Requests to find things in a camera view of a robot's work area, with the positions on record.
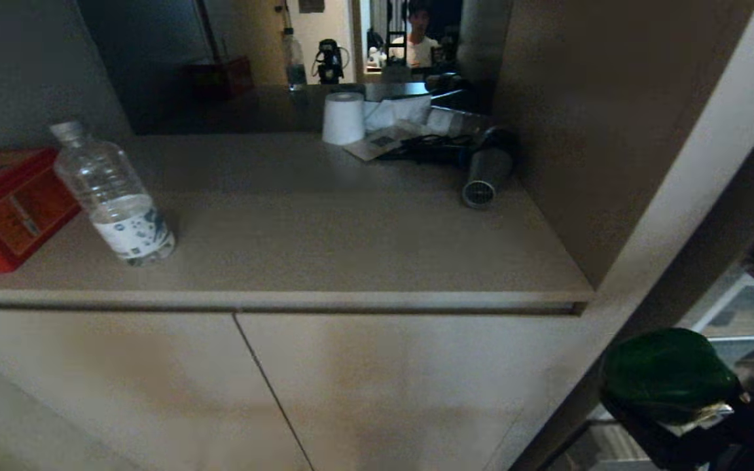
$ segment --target bottle cap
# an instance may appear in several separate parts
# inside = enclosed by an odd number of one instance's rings
[[[51,130],[51,134],[57,137],[57,140],[61,143],[66,141],[72,141],[83,137],[84,129],[81,122],[78,120],[68,120],[68,122],[59,122],[52,124],[48,127]]]

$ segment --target toilet paper roll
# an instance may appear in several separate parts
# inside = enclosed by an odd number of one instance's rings
[[[344,146],[365,137],[365,98],[362,93],[331,93],[325,98],[322,140]]]

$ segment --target shelf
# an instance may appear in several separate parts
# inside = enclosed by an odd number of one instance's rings
[[[0,275],[0,305],[563,312],[592,298],[516,181],[474,211],[456,169],[363,164],[314,134],[122,145],[176,253],[128,268],[81,214]]]

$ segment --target man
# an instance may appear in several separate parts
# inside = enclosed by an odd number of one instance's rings
[[[432,48],[438,41],[427,38],[430,3],[428,0],[409,0],[409,24],[412,30],[406,37],[406,64],[413,69],[432,66]],[[392,40],[392,44],[403,44],[403,38]],[[389,48],[389,57],[403,58],[403,48]]]

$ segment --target beige cabinet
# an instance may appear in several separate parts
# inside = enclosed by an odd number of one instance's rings
[[[553,408],[544,398],[566,378],[558,375],[560,341],[577,330],[567,323],[578,322],[269,313],[238,320],[320,471],[482,471],[509,430],[526,426],[524,414]]]
[[[0,310],[0,373],[143,469],[309,469],[228,313]]]

